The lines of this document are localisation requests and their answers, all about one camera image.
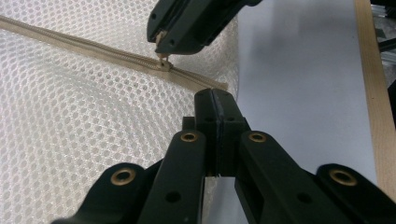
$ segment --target white tabletop surface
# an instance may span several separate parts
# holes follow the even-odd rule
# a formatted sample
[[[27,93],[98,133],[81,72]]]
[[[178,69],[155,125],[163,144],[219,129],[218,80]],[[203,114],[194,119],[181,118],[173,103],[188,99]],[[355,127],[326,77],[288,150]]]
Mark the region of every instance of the white tabletop surface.
[[[339,163],[375,182],[353,0],[264,0],[239,21],[237,103],[305,170]],[[223,179],[208,223],[246,223]]]

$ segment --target zipper teeth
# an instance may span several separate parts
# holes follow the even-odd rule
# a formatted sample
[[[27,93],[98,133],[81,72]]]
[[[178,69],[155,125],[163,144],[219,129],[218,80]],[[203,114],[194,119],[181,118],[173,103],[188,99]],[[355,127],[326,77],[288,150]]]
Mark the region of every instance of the zipper teeth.
[[[51,30],[48,30],[45,28],[32,26],[32,25],[26,24],[24,22],[15,21],[15,20],[12,20],[10,18],[1,16],[1,15],[0,15],[0,20],[3,20],[5,22],[11,23],[16,26],[20,26],[21,28],[39,33],[41,35],[46,35],[48,37],[57,39],[59,41],[67,43],[67,44],[71,44],[71,45],[74,45],[74,46],[77,46],[80,48],[84,48],[84,49],[97,51],[97,52],[103,53],[107,56],[110,56],[110,57],[113,57],[116,59],[120,59],[120,60],[129,62],[129,63],[136,63],[139,65],[145,66],[152,70],[164,71],[163,68],[158,66],[160,63],[158,60],[154,60],[149,57],[133,54],[133,53],[126,52],[126,51],[123,51],[120,49],[114,49],[109,46],[106,46],[106,45],[103,45],[103,44],[100,44],[100,43],[97,43],[97,42],[94,42],[91,40],[87,40],[84,38],[80,38],[80,37],[76,37],[76,36],[72,36],[72,35],[66,35],[66,34],[51,31]],[[207,88],[224,89],[224,85],[226,85],[225,83],[219,83],[209,77],[204,77],[199,74],[189,72],[186,70],[182,70],[182,69],[179,69],[179,68],[176,68],[173,66],[170,67],[168,72],[170,72],[176,76],[184,77],[184,78],[188,79],[189,81],[195,82],[195,83],[200,84]]]

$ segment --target mesh laundry bag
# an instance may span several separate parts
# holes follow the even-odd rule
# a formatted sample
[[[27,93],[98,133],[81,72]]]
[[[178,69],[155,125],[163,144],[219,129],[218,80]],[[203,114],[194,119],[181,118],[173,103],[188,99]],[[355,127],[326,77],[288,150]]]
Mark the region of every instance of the mesh laundry bag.
[[[155,4],[2,0],[0,15],[155,58],[146,41]],[[233,21],[210,47],[170,61],[235,94],[236,48]],[[72,216],[106,168],[161,159],[195,92],[164,77],[0,29],[0,223]]]

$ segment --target beige zipper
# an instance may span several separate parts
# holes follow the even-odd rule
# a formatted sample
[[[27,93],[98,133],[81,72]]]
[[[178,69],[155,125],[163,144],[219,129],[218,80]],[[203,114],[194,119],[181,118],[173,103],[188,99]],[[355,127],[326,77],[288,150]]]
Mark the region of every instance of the beige zipper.
[[[203,89],[227,90],[227,83],[174,67],[167,61],[159,61],[127,51],[114,49],[84,38],[65,35],[41,27],[0,16],[0,28],[43,41],[62,49],[72,50],[93,58],[115,63],[136,71],[174,82],[192,91]]]

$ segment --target brass screw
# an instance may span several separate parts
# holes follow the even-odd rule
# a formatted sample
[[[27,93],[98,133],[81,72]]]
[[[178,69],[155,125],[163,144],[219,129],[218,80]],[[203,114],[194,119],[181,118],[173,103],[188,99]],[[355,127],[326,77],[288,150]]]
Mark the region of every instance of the brass screw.
[[[257,143],[263,143],[265,142],[265,140],[267,140],[267,137],[265,137],[264,134],[262,133],[251,133],[248,138],[253,141],[253,142],[257,142]]]
[[[184,142],[195,142],[198,136],[195,133],[183,133],[180,138]]]
[[[136,177],[136,171],[131,168],[121,168],[111,176],[111,183],[123,186],[131,183]]]
[[[332,180],[341,185],[353,187],[358,184],[358,180],[347,171],[332,169],[330,170],[329,174]]]

